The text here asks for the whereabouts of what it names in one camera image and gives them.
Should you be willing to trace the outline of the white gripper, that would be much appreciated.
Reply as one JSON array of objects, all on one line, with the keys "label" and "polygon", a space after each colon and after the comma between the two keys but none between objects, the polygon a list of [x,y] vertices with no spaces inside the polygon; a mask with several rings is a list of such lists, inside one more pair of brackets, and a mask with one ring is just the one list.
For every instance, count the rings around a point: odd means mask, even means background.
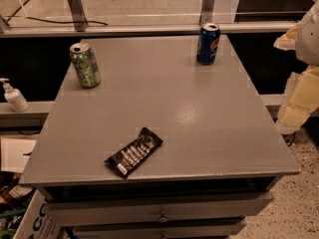
[{"label": "white gripper", "polygon": [[319,109],[319,2],[310,8],[300,23],[277,38],[273,47],[294,50],[297,59],[309,65],[301,74],[292,73],[288,78],[277,114],[278,132],[292,134]]}]

